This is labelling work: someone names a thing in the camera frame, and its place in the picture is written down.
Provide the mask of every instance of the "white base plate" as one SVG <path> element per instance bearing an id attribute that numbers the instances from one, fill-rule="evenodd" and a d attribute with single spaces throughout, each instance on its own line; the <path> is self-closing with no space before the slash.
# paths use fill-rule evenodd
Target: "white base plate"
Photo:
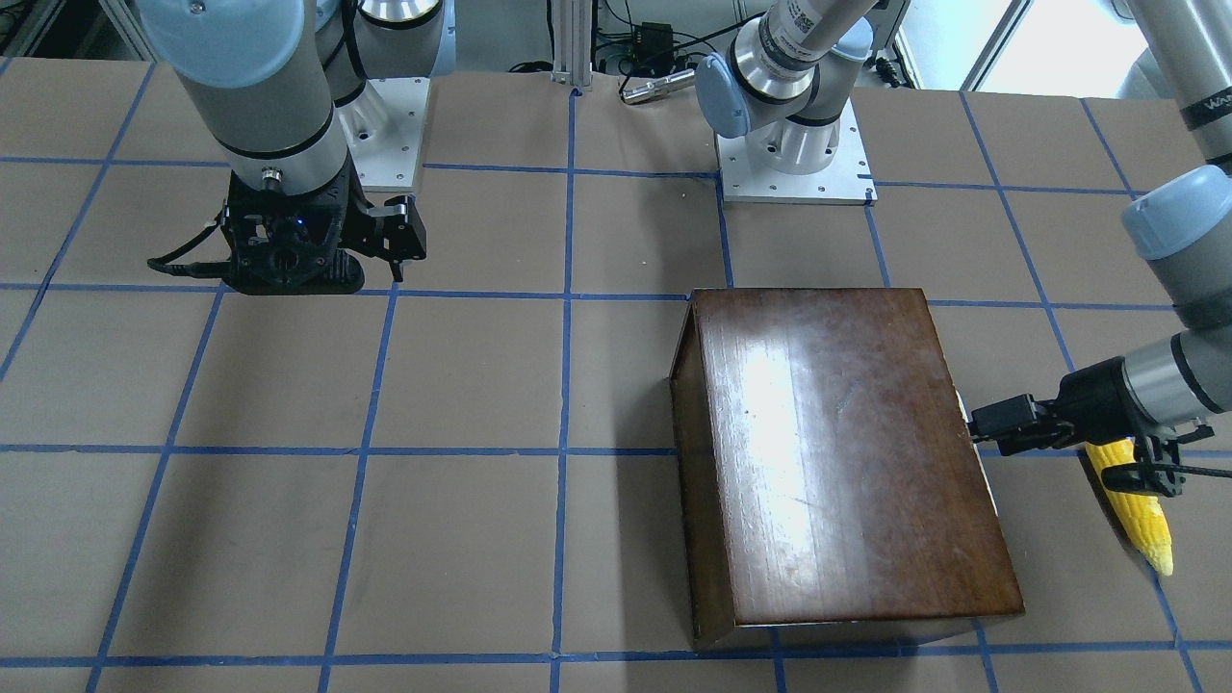
<path id="1" fill-rule="evenodd" d="M 370 192 L 415 191 L 430 80 L 375 79 L 371 84 L 384 100 L 394 127 L 351 146 L 360 184 Z"/>
<path id="2" fill-rule="evenodd" d="M 793 205 L 864 205 L 877 200 L 869 155 L 864 150 L 860 126 L 848 101 L 843 107 L 843 134 L 830 165 L 818 173 L 792 175 L 776 171 L 752 159 L 745 137 L 718 142 L 718 163 L 723 174 L 723 199 L 728 202 L 784 202 Z"/>

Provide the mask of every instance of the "black label band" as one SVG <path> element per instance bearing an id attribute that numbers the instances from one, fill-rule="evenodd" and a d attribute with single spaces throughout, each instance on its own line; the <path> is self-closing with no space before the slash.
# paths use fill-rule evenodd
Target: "black label band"
<path id="1" fill-rule="evenodd" d="M 1180 117 L 1184 118 L 1185 127 L 1189 129 L 1198 129 L 1204 125 L 1210 125 L 1228 113 L 1232 113 L 1232 86 L 1222 91 L 1216 91 L 1206 99 L 1180 110 Z"/>

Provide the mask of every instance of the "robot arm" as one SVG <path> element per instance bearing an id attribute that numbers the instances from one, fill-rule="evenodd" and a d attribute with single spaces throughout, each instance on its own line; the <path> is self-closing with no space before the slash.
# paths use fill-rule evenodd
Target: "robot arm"
<path id="1" fill-rule="evenodd" d="M 1209 164 L 1130 205 L 1122 222 L 1188 328 L 1061 381 L 1057 397 L 1020 395 L 972 412 L 977 440 L 1003 454 L 1132 437 L 1136 462 L 1103 472 L 1114 491 L 1177 496 L 1179 446 L 1214 434 L 1206 418 L 1232 408 L 1232 6 L 1214 0 L 1131 0 Z M 1178 435 L 1175 427 L 1196 423 Z"/>
<path id="2" fill-rule="evenodd" d="M 150 266 L 222 279 L 244 293 L 350 293 L 363 286 L 350 249 L 387 260 L 394 280 L 402 281 L 402 263 L 425 255 L 423 222 L 409 195 L 383 207 L 367 202 L 347 144 L 347 134 L 356 134 L 355 121 L 347 121 L 347 128 L 339 111 L 370 91 L 370 74 L 451 69 L 451 52 L 439 55 L 439 46 L 445 43 L 442 5 L 452 12 L 452 4 L 137 5 L 150 42 L 175 69 L 232 166 L 227 201 L 213 224 L 225 237 L 230 258 L 171 264 L 203 240 L 212 231 L 207 228 Z"/>

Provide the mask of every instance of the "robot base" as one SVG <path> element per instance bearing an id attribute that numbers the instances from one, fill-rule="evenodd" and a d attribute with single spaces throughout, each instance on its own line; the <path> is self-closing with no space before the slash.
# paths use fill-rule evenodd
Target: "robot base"
<path id="1" fill-rule="evenodd" d="M 806 175 L 776 171 L 749 157 L 745 141 L 716 136 L 723 199 L 728 202 L 782 202 L 793 205 L 864 205 L 877 200 L 869 155 L 848 101 L 843 107 L 843 138 L 830 165 Z"/>
<path id="2" fill-rule="evenodd" d="M 347 138 L 360 184 L 368 192 L 418 190 L 418 174 L 428 120 L 428 78 L 375 79 L 388 112 L 389 126 L 375 128 L 365 139 Z"/>

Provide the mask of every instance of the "yellow corn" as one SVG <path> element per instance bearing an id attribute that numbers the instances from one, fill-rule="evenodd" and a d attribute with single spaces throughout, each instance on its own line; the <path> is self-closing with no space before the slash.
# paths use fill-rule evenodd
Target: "yellow corn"
<path id="1" fill-rule="evenodd" d="M 1106 467 L 1133 461 L 1133 443 L 1117 440 L 1108 445 L 1087 444 L 1087 456 L 1098 477 Z M 1159 498 L 1137 493 L 1117 493 L 1104 488 L 1116 518 L 1121 520 L 1130 544 L 1142 552 L 1159 575 L 1172 575 L 1172 533 L 1163 517 Z"/>

